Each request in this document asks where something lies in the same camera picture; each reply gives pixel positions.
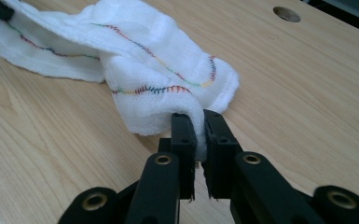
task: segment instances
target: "colorful stitching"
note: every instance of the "colorful stitching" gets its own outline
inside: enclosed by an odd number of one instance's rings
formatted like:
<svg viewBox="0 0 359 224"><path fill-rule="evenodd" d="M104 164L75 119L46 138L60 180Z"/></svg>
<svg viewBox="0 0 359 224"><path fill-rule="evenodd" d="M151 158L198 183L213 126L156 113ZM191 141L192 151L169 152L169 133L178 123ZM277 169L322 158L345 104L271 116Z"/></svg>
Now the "colorful stitching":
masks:
<svg viewBox="0 0 359 224"><path fill-rule="evenodd" d="M140 95L144 92L150 91L153 94L161 94L161 93L166 93L166 92L189 92L190 91L185 88L185 87L181 87L181 86L171 86L171 87L163 87L163 88L156 88L156 87L148 87L146 85L144 85L143 87L136 89L135 91L125 91L121 88L118 88L115 91L112 91L113 94L126 94L126 95Z"/></svg>
<svg viewBox="0 0 359 224"><path fill-rule="evenodd" d="M54 55L57 55L59 57L64 57L64 58L75 58L75 57L87 57L87 58L92 58L94 60L99 61L100 58L96 57L96 56L92 56L92 55L88 55L88 54L62 54L62 53L58 53L56 52L54 49L52 48L44 48L44 47L40 47L37 46L36 43L34 43L32 40L28 39L27 37L24 36L24 34L16 27L14 27L12 24L10 24L9 22L7 22L7 25L14 31L16 31L19 35L21 40L25 41L26 43L32 45L33 47L37 48L37 49L42 49L42 50L47 50L50 51L51 53L53 53Z"/></svg>
<svg viewBox="0 0 359 224"><path fill-rule="evenodd" d="M214 58L215 56L210 56L209 57L209 62L211 64L211 67L212 67L212 72L211 72L211 76L209 78L208 81L206 82L203 82L203 83L194 83L194 82L191 82L187 79L185 79L185 77L183 75L181 75L180 73L178 72L175 72L173 71L173 69L171 69L171 67L169 67L164 61L161 60L161 58L159 58L156 54L154 54L152 52L151 49L149 49L148 47L142 45L141 43L139 42L136 42L132 39L130 39L129 37L127 37L126 35L124 35L119 29L118 27L116 26L113 26L113 25L103 25L103 24L98 24L98 23L92 23L93 25L97 25L97 26L102 26L102 27L105 27L105 28L109 28L109 29L112 29L114 30L118 35L120 35L121 37L129 40L130 42L132 42L133 44L135 44L136 46L138 46L139 48L141 48L142 50L144 50L147 54L149 54L152 58L155 58L162 66L164 66L168 71L174 73L175 75L177 75L178 77L180 77L183 81L185 81L185 83L193 86L193 87L208 87L210 85L212 85L212 83L214 83L214 78L216 76L216 66L214 64Z"/></svg>

